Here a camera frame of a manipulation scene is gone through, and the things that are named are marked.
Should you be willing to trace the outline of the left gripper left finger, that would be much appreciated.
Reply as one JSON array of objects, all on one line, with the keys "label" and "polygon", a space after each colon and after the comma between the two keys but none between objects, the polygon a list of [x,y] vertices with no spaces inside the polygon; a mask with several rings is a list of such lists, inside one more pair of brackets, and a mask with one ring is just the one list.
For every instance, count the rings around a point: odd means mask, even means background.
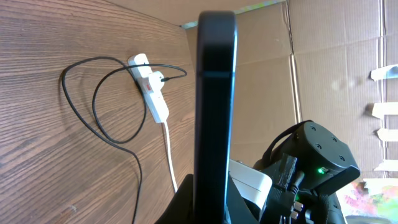
[{"label": "left gripper left finger", "polygon": [[193,174],[187,174],[155,224],[193,223]]}]

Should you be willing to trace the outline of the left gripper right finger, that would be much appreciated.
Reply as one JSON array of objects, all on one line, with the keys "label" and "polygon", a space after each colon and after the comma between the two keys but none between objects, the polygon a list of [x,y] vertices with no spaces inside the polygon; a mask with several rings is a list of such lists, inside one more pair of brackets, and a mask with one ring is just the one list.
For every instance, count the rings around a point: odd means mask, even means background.
[{"label": "left gripper right finger", "polygon": [[231,176],[228,176],[226,196],[226,221],[228,224],[258,224],[240,195]]}]

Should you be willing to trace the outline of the blue Samsung Galaxy smartphone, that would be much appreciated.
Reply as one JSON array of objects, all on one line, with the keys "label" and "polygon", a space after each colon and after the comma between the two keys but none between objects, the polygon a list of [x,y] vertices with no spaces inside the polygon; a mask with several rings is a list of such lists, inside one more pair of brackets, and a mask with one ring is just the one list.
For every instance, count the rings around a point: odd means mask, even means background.
[{"label": "blue Samsung Galaxy smartphone", "polygon": [[198,20],[193,219],[223,223],[236,69],[232,11],[203,11]]}]

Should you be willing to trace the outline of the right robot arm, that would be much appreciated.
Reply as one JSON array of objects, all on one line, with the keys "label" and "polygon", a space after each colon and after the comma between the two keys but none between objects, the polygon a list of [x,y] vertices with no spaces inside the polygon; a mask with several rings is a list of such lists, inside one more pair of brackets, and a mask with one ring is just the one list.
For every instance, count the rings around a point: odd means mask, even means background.
[{"label": "right robot arm", "polygon": [[260,223],[344,223],[336,192],[360,176],[348,145],[312,120],[279,134],[254,169],[272,179]]}]

